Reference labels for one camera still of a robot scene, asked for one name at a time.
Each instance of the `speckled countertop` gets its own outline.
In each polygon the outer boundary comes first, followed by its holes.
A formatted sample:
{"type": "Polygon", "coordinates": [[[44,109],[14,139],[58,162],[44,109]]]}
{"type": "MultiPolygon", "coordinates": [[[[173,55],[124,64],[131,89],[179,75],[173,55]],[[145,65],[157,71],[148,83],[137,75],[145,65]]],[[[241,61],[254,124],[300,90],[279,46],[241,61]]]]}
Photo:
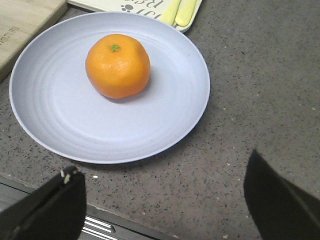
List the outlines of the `speckled countertop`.
{"type": "MultiPolygon", "coordinates": [[[[84,13],[69,6],[62,20],[84,13]]],[[[319,198],[318,1],[203,0],[185,34],[207,63],[211,94],[183,140],[120,165],[58,156],[16,121],[7,77],[0,83],[0,175],[38,187],[76,165],[90,204],[184,240],[260,239],[243,193],[253,148],[319,198]]]]}

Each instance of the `mandarin orange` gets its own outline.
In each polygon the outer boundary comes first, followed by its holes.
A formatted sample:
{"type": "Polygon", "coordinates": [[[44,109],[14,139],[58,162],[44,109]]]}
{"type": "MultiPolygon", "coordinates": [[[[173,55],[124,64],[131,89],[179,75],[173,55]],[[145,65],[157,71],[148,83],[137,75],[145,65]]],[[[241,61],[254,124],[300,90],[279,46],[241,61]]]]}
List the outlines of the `mandarin orange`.
{"type": "Polygon", "coordinates": [[[101,38],[89,50],[86,74],[102,95],[121,99],[140,93],[148,84],[150,59],[143,45],[123,34],[101,38]]]}

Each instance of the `spoon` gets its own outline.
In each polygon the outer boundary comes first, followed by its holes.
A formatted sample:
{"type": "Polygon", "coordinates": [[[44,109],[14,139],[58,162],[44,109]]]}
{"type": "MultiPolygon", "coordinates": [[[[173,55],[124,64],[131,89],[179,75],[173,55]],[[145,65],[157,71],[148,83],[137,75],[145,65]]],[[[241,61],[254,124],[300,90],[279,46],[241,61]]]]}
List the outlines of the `spoon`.
{"type": "Polygon", "coordinates": [[[181,27],[185,27],[190,23],[191,17],[194,13],[197,0],[186,0],[181,10],[176,14],[175,22],[181,27]]]}
{"type": "Polygon", "coordinates": [[[180,2],[181,0],[172,0],[168,8],[161,15],[160,20],[172,26],[175,22],[180,2]]]}

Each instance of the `paw print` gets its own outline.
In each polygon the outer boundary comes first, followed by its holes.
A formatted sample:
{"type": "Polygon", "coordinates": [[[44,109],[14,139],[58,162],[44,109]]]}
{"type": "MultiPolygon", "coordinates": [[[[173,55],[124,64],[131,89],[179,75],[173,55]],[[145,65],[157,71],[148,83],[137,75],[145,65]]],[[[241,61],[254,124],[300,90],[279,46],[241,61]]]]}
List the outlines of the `paw print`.
{"type": "Polygon", "coordinates": [[[130,10],[134,9],[134,7],[131,6],[130,4],[121,5],[121,7],[122,7],[122,8],[121,8],[122,11],[126,11],[126,12],[128,12],[128,13],[130,13],[130,10]]]}

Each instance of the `cutting board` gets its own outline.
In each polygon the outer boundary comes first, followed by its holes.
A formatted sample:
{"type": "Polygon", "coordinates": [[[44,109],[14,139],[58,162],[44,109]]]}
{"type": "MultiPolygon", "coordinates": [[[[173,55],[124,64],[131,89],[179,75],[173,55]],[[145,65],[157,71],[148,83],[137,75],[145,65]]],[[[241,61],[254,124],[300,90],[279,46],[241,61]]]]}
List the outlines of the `cutting board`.
{"type": "Polygon", "coordinates": [[[65,0],[0,0],[0,82],[24,47],[66,10],[65,0]]]}

